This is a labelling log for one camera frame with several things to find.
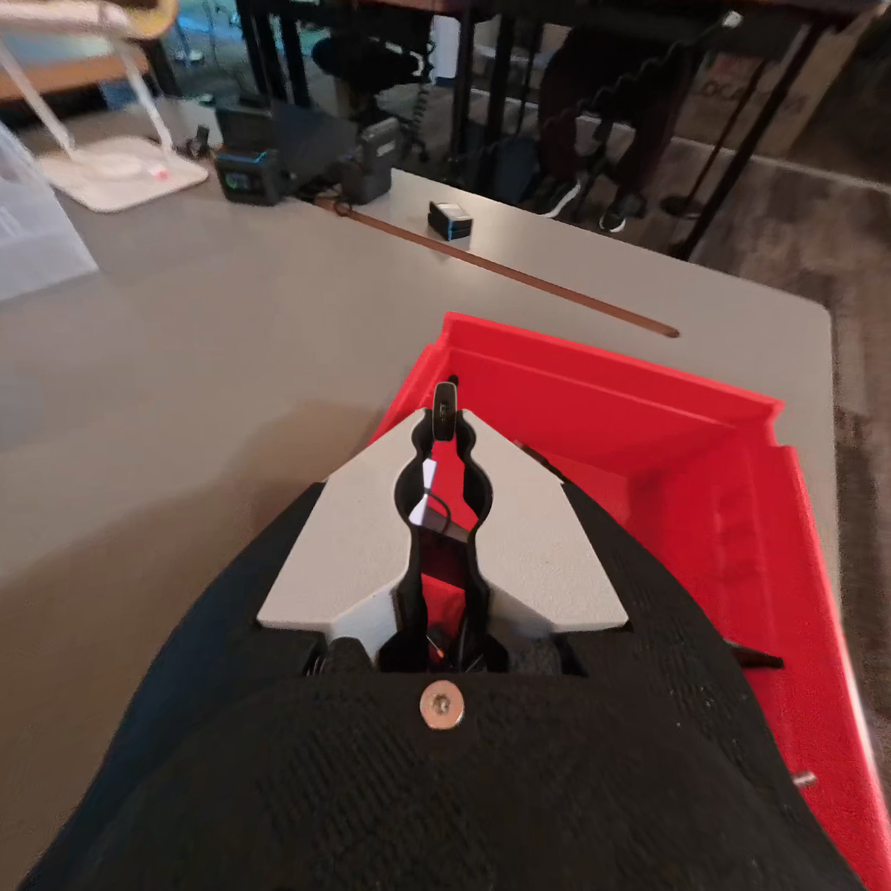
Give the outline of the small black box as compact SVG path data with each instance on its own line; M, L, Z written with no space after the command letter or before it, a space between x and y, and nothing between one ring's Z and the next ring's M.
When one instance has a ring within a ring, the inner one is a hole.
M431 201L428 207L428 227L446 242L471 237L473 217L460 205Z

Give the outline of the red plastic bin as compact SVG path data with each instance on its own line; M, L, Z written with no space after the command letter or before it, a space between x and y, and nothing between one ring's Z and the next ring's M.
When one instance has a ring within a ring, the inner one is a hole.
M371 437L458 406L604 507L733 642L783 660L746 677L804 798L863 884L889 889L889 818L782 402L603 349L448 313Z

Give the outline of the grey usb adapter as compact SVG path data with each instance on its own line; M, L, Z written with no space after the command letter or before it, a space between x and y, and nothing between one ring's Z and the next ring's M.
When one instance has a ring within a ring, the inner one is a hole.
M438 383L434 389L432 405L433 442L448 443L454 440L458 413L458 383L456 375ZM452 517L452 509L443 497L433 491L438 463L432 457L422 464L423 495L413 509L410 519L418 528L465 543L469 531L462 528Z

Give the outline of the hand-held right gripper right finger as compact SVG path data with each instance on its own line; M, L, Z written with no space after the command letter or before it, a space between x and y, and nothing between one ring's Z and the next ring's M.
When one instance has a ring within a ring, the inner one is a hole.
M618 629L628 614L568 498L567 484L463 409L462 498L476 517L473 568L498 640Z

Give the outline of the white acrylic stand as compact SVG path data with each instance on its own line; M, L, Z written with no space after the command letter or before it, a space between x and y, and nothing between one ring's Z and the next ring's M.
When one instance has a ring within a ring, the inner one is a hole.
M44 88L2 42L6 76L60 147L39 157L40 168L57 191L96 213L112 214L144 205L207 180L205 168L175 150L136 60L136 45L166 34L176 23L179 6L175 1L153 2L148 7L126 6L124 2L2 2L2 30L104 40L122 63L155 130L155 141L121 136L77 145L45 100Z

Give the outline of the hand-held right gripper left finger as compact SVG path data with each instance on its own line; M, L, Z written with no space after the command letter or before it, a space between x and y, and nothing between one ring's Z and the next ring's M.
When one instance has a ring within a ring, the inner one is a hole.
M264 628L354 638L377 657L398 633L426 652L413 512L430 486L430 411L409 414L330 474L261 606Z

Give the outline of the clear plastic bin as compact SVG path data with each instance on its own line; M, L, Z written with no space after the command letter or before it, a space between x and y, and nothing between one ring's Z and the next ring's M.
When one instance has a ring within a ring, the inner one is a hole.
M1 299L68 282L98 267L39 164L1 126Z

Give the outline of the black office chair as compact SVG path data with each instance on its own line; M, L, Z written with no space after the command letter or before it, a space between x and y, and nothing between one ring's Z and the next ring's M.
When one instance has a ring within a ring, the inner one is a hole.
M403 159L417 150L419 161L429 163L429 148L420 132L432 90L428 52L418 57L415 53L391 48L379 39L333 33L315 45L311 58L323 73L345 88L349 120L356 125L358 133L393 117L400 128ZM417 88L410 117L380 106L381 94L408 85Z

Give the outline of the black equipment box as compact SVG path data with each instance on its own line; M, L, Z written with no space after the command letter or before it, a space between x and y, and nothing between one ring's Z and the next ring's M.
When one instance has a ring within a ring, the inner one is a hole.
M278 149L271 108L224 103L216 107L215 114L221 144L226 149L244 152Z

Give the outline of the black power station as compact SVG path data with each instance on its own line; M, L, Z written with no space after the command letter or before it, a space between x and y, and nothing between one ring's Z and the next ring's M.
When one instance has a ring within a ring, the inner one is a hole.
M284 199L283 168L277 150L213 153L221 193L230 203L271 207Z

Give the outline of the cardboard box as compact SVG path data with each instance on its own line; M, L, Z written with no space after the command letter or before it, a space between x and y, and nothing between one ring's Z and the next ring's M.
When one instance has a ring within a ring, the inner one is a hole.
M851 21L831 23L796 75L758 150L772 157L788 154L887 2L872 2ZM677 121L678 137L714 144L728 124L755 74L752 95L725 137L736 150L755 123L786 67L810 30L810 22L789 9L760 8L744 13L738 28L714 42L698 69Z

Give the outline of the dark grey device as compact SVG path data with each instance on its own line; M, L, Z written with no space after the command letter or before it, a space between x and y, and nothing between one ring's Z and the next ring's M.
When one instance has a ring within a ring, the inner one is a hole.
M385 195L392 185L392 170L401 160L402 142L396 117L363 128L353 153L341 163L341 201L351 207L363 206Z

